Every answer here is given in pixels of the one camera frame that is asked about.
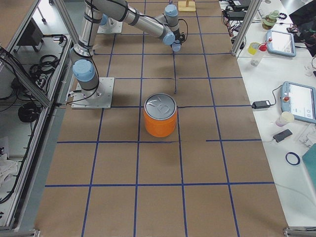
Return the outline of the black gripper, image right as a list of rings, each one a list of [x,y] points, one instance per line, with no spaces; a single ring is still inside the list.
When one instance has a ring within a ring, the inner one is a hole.
[[[184,43],[185,42],[185,33],[180,33],[178,40],[180,43]]]

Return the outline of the silver robot arm, image left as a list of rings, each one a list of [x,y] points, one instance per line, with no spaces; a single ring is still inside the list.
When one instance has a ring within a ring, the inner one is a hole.
[[[93,46],[99,29],[111,33],[126,18],[128,3],[124,0],[86,0],[79,39],[70,58],[75,78],[84,98],[99,95],[99,76],[93,62]]]

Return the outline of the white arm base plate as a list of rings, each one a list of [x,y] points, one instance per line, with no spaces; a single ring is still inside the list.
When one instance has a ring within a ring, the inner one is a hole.
[[[97,34],[121,34],[122,26],[122,22],[108,18],[100,23]]]
[[[99,78],[99,86],[94,92],[82,90],[79,83],[77,83],[74,102],[71,103],[72,109],[110,109],[113,97],[113,89],[115,78]]]

